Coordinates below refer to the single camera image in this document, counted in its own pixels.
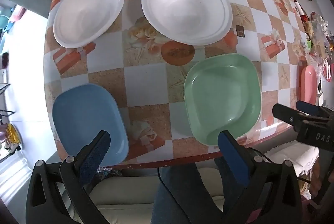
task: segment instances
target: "silver bolt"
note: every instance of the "silver bolt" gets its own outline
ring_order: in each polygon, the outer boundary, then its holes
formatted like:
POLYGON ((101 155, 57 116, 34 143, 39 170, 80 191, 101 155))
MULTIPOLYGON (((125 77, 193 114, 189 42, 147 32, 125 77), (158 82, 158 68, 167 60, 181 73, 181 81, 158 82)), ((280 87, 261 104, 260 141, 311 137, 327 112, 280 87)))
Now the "silver bolt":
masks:
POLYGON ((256 155, 256 156, 254 156, 254 161, 258 162, 258 163, 261 163, 263 161, 263 159, 262 159, 261 156, 256 155))
POLYGON ((292 163, 289 160, 285 160, 284 163, 288 166, 288 167, 292 167, 292 163))
POLYGON ((38 160, 36 162, 36 166, 40 167, 41 165, 43 165, 43 160, 38 160))
POLYGON ((73 156, 69 156, 66 158, 66 162, 67 163, 72 163, 74 161, 74 157, 73 156))

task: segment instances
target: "green plate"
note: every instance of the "green plate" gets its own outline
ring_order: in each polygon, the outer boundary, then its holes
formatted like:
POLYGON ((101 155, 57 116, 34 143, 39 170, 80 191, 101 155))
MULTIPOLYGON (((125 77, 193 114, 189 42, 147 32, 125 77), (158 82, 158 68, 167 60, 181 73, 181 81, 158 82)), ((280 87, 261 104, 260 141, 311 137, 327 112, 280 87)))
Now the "green plate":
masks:
POLYGON ((205 145, 218 145, 223 130, 240 137, 260 115, 258 73, 253 63, 239 54, 213 56, 195 64, 183 92, 191 131, 205 145))

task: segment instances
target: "blue tray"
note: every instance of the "blue tray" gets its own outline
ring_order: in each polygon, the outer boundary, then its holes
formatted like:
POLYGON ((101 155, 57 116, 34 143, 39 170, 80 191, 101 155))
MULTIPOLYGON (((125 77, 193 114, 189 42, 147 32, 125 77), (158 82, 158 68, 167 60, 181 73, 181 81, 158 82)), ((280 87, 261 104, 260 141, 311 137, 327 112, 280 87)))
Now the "blue tray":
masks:
POLYGON ((56 98, 52 117, 69 155, 75 156, 100 130, 111 137, 101 167, 119 164, 128 155, 129 141, 120 111, 113 96, 103 87, 86 84, 65 91, 56 98))

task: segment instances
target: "dining table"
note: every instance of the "dining table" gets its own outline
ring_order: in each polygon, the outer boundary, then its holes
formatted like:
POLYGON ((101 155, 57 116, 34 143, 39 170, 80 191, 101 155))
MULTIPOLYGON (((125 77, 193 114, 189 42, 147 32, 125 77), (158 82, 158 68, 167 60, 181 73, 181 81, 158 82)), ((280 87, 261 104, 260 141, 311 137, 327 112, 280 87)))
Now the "dining table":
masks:
POLYGON ((228 0, 232 27, 224 38, 205 46, 165 37, 145 18, 141 0, 125 0, 104 34, 76 49, 61 47, 53 34, 62 1, 52 0, 44 48, 46 105, 62 160, 68 154, 54 127, 52 106, 62 92, 87 83, 108 90, 120 110, 130 149, 117 168, 164 167, 221 156, 218 146, 201 144, 193 137, 183 95, 191 67, 221 54, 244 55, 258 72, 254 82, 260 83, 261 112, 238 143, 251 147, 289 127, 273 117, 272 107, 280 103, 296 108, 300 97, 306 34, 293 0, 228 0))

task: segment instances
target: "white plate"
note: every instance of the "white plate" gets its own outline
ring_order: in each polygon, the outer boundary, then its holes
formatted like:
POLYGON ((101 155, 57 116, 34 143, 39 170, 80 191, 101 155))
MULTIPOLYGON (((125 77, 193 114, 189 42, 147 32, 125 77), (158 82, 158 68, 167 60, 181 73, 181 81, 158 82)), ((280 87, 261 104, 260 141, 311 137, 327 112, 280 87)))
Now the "white plate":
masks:
POLYGON ((142 0, 142 8, 156 30, 185 44, 217 42, 232 26, 228 0, 142 0))
POLYGON ((56 41, 79 48, 97 39, 112 25, 124 0, 64 0, 53 24, 56 41))

